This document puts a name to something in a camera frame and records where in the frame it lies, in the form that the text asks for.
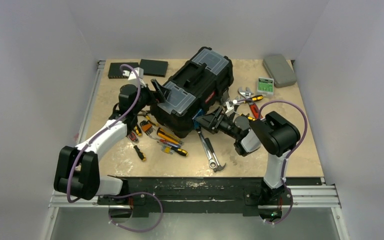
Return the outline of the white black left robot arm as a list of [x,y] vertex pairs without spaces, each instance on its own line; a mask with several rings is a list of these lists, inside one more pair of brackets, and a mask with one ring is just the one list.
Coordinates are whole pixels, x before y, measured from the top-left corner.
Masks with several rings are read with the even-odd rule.
[[164,103],[170,89],[151,80],[154,90],[138,81],[123,85],[118,103],[104,126],[89,139],[76,146],[64,146],[58,156],[53,187],[65,193],[67,201],[91,200],[109,196],[118,205],[126,203],[129,191],[119,177],[100,176],[99,162],[116,143],[130,134],[138,122],[138,113],[146,106]]

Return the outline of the black plastic toolbox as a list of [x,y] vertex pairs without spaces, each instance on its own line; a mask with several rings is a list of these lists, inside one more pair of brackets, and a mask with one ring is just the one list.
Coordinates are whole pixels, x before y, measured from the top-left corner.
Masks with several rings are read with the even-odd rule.
[[165,102],[152,105],[150,113],[183,139],[195,129],[194,117],[221,101],[233,81],[231,59],[203,46],[163,84],[170,94]]

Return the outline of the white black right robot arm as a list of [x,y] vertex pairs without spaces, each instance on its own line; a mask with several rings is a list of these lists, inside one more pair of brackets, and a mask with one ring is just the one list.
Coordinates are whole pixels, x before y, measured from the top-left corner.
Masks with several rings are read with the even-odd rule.
[[263,119],[249,120],[248,127],[241,129],[220,107],[194,120],[201,128],[212,134],[222,132],[233,138],[233,146],[240,156],[245,157],[264,147],[268,157],[259,199],[272,204],[280,198],[286,189],[289,155],[301,140],[297,127],[272,111]]

